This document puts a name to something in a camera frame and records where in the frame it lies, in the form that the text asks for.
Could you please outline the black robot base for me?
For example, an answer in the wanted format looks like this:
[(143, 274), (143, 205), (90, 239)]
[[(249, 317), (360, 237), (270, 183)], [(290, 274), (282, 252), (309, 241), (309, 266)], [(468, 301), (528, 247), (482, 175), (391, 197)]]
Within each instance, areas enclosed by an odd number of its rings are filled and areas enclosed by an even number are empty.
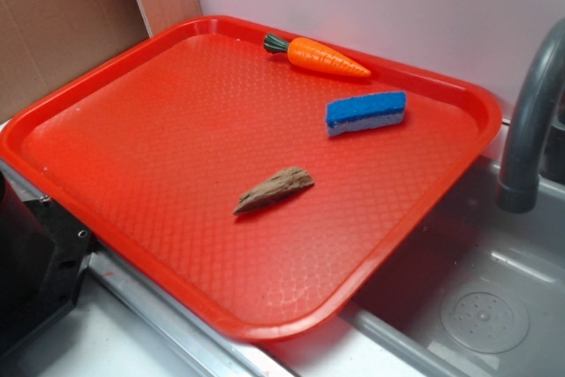
[(22, 200), (1, 177), (1, 358), (77, 304), (92, 232), (54, 200)]

